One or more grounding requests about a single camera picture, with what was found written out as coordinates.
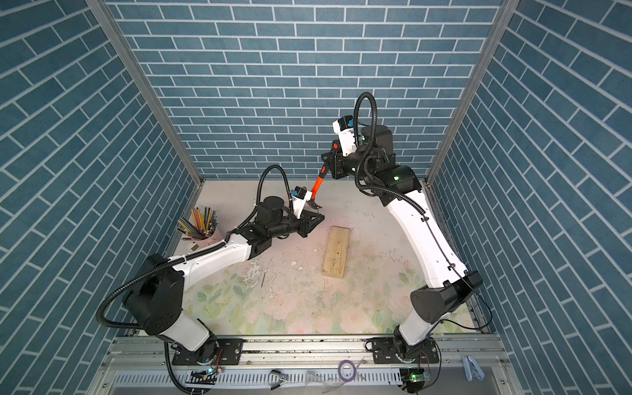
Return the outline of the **red-handled claw hammer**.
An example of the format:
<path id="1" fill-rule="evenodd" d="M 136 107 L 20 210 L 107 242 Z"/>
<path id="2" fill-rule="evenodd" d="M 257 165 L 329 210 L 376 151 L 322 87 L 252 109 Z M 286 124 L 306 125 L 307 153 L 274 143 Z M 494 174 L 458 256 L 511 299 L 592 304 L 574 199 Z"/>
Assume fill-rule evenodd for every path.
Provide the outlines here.
<path id="1" fill-rule="evenodd" d="M 320 189 L 322 183 L 324 182 L 328 172 L 329 172 L 329 168 L 326 165 L 323 165 L 321 170 L 319 171 L 319 175 L 317 177 L 317 180 L 315 181 L 314 186 L 312 187 L 312 189 L 310 191 L 311 192 L 310 200 L 308 200 L 306 204 L 310 208 L 312 208 L 314 210 L 319 210 L 319 209 L 322 208 L 321 206 L 319 206 L 319 204 L 317 204 L 316 196 L 317 196 L 317 194 L 319 192 L 319 189 Z"/>

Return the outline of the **wooden block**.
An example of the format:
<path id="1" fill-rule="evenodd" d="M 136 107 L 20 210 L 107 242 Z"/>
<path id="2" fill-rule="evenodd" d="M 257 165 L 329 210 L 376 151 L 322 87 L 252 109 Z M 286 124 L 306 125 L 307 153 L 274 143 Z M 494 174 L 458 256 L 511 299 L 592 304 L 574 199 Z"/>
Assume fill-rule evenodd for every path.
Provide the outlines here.
<path id="1" fill-rule="evenodd" d="M 350 233 L 349 228 L 339 226 L 332 226 L 330 228 L 322 268 L 322 274 L 324 276 L 337 279 L 344 277 Z"/>

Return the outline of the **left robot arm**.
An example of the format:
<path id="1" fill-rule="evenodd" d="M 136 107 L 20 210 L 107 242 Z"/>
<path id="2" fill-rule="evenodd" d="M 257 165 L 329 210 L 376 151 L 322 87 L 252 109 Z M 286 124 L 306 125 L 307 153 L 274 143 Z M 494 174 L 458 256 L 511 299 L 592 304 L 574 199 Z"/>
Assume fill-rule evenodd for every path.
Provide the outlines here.
<path id="1" fill-rule="evenodd" d="M 185 291 L 231 265 L 258 257 L 276 238 L 307 237 L 324 219 L 318 212 L 296 212 L 280 197 L 266 197 L 224 240 L 188 255 L 148 257 L 137 276 L 105 297 L 95 319 L 107 328 L 143 330 L 206 362 L 217 348 L 217 338 L 184 311 Z"/>

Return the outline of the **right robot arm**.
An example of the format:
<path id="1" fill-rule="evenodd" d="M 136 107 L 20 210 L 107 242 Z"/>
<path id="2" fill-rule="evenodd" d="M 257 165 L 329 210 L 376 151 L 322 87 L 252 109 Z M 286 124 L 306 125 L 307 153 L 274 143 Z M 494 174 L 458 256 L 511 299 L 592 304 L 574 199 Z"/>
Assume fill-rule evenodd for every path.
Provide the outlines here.
<path id="1" fill-rule="evenodd" d="M 410 295 L 412 311 L 394 331 L 394 345 L 407 358 L 434 328 L 474 296 L 483 279 L 456 256 L 429 207 L 414 171 L 396 163 L 388 127 L 358 126 L 351 116 L 333 122 L 336 139 L 322 155 L 320 176 L 352 177 L 365 194 L 380 199 L 398 222 L 421 265 L 426 284 Z"/>

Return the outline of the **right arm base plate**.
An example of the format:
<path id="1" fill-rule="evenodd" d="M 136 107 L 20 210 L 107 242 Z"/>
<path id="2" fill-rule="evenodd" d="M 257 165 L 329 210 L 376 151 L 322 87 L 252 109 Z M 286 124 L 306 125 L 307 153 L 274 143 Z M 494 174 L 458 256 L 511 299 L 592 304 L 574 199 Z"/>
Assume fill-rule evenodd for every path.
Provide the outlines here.
<path id="1" fill-rule="evenodd" d="M 439 350 L 431 339 L 410 346 L 399 337 L 372 337 L 364 346 L 377 365 L 439 363 Z"/>

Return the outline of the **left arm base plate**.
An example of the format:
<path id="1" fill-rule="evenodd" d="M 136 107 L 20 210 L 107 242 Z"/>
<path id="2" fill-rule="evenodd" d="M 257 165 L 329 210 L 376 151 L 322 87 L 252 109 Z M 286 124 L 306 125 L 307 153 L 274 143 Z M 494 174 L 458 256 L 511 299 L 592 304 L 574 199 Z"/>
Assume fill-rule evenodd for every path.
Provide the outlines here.
<path id="1" fill-rule="evenodd" d="M 245 341 L 241 338 L 219 338 L 205 342 L 197 351 L 183 346 L 174 347 L 173 365 L 238 365 Z"/>

